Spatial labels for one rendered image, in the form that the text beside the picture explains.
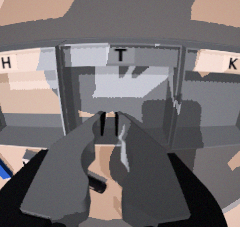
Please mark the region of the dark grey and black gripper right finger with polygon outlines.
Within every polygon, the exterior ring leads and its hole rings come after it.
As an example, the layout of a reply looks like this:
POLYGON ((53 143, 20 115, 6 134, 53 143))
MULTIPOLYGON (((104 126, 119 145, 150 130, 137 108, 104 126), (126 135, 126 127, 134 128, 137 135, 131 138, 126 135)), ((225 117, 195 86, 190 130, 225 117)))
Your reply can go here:
POLYGON ((115 136, 121 140, 121 161, 129 172, 121 198, 126 223, 132 227, 228 227, 206 186, 175 153, 121 111, 115 112, 115 136))

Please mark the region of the grey rack of bins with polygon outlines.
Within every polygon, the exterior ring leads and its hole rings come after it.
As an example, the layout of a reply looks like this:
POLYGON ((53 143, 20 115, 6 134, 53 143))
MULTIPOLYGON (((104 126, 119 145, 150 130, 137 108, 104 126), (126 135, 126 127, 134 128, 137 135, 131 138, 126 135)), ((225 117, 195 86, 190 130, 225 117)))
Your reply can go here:
POLYGON ((0 146, 47 149, 99 111, 106 120, 95 146, 121 146, 118 111, 171 150, 240 145, 239 46, 151 37, 20 42, 0 45, 0 73, 0 146))

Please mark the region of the black battery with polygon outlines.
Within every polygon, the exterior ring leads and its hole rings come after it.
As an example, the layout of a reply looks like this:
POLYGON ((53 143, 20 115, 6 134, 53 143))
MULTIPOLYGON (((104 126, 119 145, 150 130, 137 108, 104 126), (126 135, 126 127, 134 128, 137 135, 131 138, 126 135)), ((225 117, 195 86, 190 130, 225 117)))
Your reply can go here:
POLYGON ((91 176, 88 175, 89 178, 89 189, 94 190, 100 194, 104 193, 106 190, 106 183, 99 181, 91 176))

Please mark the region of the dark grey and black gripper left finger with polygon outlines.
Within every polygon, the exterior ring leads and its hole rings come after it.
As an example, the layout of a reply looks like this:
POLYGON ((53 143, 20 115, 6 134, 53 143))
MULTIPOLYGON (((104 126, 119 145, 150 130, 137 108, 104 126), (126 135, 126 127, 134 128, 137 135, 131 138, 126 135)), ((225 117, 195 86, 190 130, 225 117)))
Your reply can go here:
POLYGON ((88 168, 105 118, 106 112, 97 112, 41 149, 6 182, 0 189, 0 227, 51 227, 55 222, 79 227, 88 219, 88 168))

